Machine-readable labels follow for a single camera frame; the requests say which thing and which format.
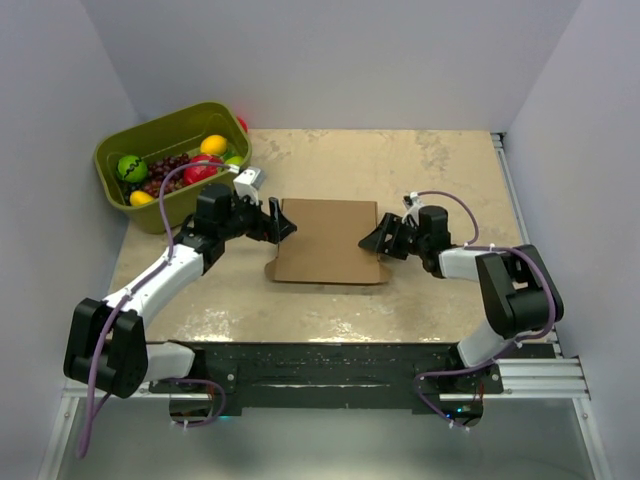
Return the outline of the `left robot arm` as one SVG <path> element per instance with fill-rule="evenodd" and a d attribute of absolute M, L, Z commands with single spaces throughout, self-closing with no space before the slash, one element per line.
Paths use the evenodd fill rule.
<path fill-rule="evenodd" d="M 85 298 L 75 307 L 64 375 L 119 398 L 143 383 L 169 379 L 185 392 L 200 390 L 207 368 L 195 351 L 174 341 L 149 343 L 146 330 L 178 293 L 211 269 L 228 241 L 247 237 L 277 245 L 296 231 L 278 199 L 267 205 L 264 211 L 261 201 L 223 185 L 205 188 L 194 213 L 150 267 L 119 291 L 101 300 Z"/>

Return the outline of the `brown cardboard box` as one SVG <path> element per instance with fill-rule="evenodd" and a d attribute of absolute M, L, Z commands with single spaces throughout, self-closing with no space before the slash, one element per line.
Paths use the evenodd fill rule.
<path fill-rule="evenodd" d="M 375 201 L 282 200 L 284 216 L 297 231 L 283 240 L 264 268 L 268 280 L 280 283 L 379 285 L 391 271 L 377 254 L 358 243 L 378 223 Z"/>

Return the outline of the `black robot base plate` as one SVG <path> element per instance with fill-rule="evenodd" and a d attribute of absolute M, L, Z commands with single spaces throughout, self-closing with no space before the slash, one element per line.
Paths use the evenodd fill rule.
<path fill-rule="evenodd" d="M 194 342 L 188 384 L 154 381 L 153 393 L 226 393 L 225 414 L 249 408 L 394 409 L 428 414 L 430 400 L 454 419 L 478 418 L 478 396 L 501 394 L 493 364 L 465 372 L 452 343 Z"/>

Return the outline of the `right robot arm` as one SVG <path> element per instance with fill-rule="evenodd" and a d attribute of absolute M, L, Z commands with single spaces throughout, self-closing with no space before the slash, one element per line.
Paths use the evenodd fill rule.
<path fill-rule="evenodd" d="M 436 278 L 479 284 L 485 320 L 457 343 L 459 360 L 445 369 L 456 392 L 469 392 L 481 380 L 480 368 L 511 346 L 546 336 L 564 316 L 562 297 L 535 246 L 456 246 L 441 206 L 412 207 L 403 217 L 387 213 L 358 246 L 398 260 L 414 255 Z"/>

